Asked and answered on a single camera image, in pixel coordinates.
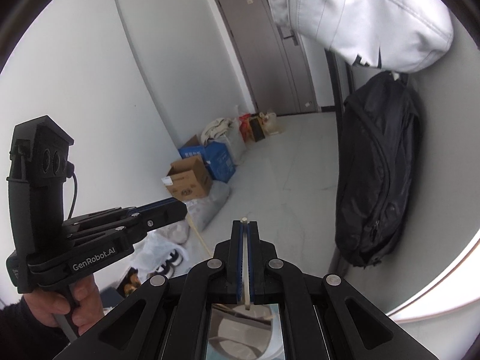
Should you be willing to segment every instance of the hand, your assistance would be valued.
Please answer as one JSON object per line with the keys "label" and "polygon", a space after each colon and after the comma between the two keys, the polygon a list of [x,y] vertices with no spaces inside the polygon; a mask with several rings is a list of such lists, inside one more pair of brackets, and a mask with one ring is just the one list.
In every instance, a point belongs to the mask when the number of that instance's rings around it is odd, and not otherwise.
{"label": "hand", "polygon": [[[68,314],[68,301],[56,292],[46,292],[37,288],[23,296],[33,316],[45,326],[57,327],[53,314]],[[103,306],[93,275],[79,280],[73,289],[73,297],[80,306],[75,309],[72,320],[82,335],[103,317]]]}

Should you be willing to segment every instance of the white cloth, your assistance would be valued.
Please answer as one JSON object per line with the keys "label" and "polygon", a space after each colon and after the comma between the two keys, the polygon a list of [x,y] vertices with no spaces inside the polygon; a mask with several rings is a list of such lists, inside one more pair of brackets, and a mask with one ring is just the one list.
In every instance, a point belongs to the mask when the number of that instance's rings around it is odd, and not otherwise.
{"label": "white cloth", "polygon": [[222,135],[225,131],[229,129],[232,121],[226,117],[219,117],[213,122],[207,124],[203,129],[202,136],[200,137],[200,142],[203,146],[208,143],[208,140],[215,139]]}
{"label": "white cloth", "polygon": [[269,0],[275,23],[339,53],[349,64],[419,71],[453,40],[440,0]]}

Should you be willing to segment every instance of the black cable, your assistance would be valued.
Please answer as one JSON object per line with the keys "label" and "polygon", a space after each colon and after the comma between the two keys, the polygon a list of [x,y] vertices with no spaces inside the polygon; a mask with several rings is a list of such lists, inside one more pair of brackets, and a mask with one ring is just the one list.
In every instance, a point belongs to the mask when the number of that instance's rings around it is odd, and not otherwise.
{"label": "black cable", "polygon": [[75,173],[73,173],[72,177],[73,177],[74,190],[73,190],[73,200],[71,201],[71,208],[70,208],[70,213],[68,214],[68,219],[70,219],[74,213],[75,203],[77,202],[77,192],[78,192],[77,176],[75,176]]}

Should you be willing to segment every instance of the white wall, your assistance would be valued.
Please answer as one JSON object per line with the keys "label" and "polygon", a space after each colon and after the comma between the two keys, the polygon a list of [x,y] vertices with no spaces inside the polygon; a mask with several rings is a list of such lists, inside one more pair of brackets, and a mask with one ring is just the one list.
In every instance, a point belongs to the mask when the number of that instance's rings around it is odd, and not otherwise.
{"label": "white wall", "polygon": [[369,79],[381,72],[375,67],[352,66],[353,83],[358,89],[365,85]]}
{"label": "white wall", "polygon": [[313,89],[319,107],[334,105],[332,81],[328,71],[325,49],[320,43],[306,36],[301,37],[308,65],[310,67]]}
{"label": "white wall", "polygon": [[[0,75],[0,261],[14,249],[7,182],[14,126],[50,115],[75,145],[75,214],[141,205],[168,196],[161,178],[178,153],[138,72],[114,0],[53,0],[18,43]],[[65,210],[72,181],[64,188]],[[96,274],[117,280],[121,261]],[[0,298],[18,298],[5,264]]]}
{"label": "white wall", "polygon": [[451,50],[410,77],[424,107],[424,137],[403,237],[382,264],[346,276],[384,311],[435,279],[480,228],[480,52],[453,23]]}
{"label": "white wall", "polygon": [[205,125],[245,108],[207,0],[118,0],[155,105],[180,147]]}
{"label": "white wall", "polygon": [[247,112],[254,114],[256,112],[254,101],[251,97],[250,89],[248,87],[245,76],[243,75],[242,66],[240,65],[240,61],[237,57],[237,53],[233,46],[232,40],[230,39],[229,31],[227,30],[227,27],[225,25],[225,22],[223,21],[222,15],[220,13],[220,10],[218,9],[218,6],[215,0],[207,0],[207,3],[210,6],[210,9],[212,10],[212,15],[214,17],[215,24],[217,25],[218,31],[220,32],[220,36],[225,45],[226,52],[229,55],[232,68],[235,73],[235,77],[237,79],[238,85],[240,86],[240,90],[243,95],[243,100],[245,102],[245,109],[239,109],[239,111],[241,112],[241,115]]}
{"label": "white wall", "polygon": [[449,314],[400,326],[439,360],[460,360],[480,332],[480,301]]}

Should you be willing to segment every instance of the plastic bag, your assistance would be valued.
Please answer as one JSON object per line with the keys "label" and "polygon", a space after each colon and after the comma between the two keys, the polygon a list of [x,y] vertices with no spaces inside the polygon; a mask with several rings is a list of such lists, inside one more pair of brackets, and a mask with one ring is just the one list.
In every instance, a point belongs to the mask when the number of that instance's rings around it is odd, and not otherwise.
{"label": "plastic bag", "polygon": [[174,250],[181,254],[184,261],[188,261],[188,252],[163,237],[157,230],[150,231],[134,247],[135,252],[131,257],[130,266],[138,269],[138,278],[142,283],[147,280],[147,275],[163,264]]}
{"label": "plastic bag", "polygon": [[282,128],[278,125],[277,114],[275,112],[268,112],[266,115],[260,114],[263,121],[263,130],[268,135],[275,135],[282,132]]}
{"label": "plastic bag", "polygon": [[190,226],[186,220],[172,223],[171,225],[161,227],[157,230],[160,235],[176,244],[183,244],[187,241],[190,233]]}
{"label": "plastic bag", "polygon": [[191,228],[202,231],[223,207],[230,194],[230,187],[214,180],[206,198],[184,202],[187,206],[187,221]]}
{"label": "plastic bag", "polygon": [[226,132],[215,138],[216,142],[224,143],[226,145],[235,165],[240,165],[242,163],[243,153],[247,150],[239,127],[240,122],[238,119],[235,119]]}
{"label": "plastic bag", "polygon": [[248,123],[250,116],[251,114],[245,114],[238,118],[238,121],[240,122],[239,130],[244,142],[248,140],[254,140],[251,133],[250,124]]}

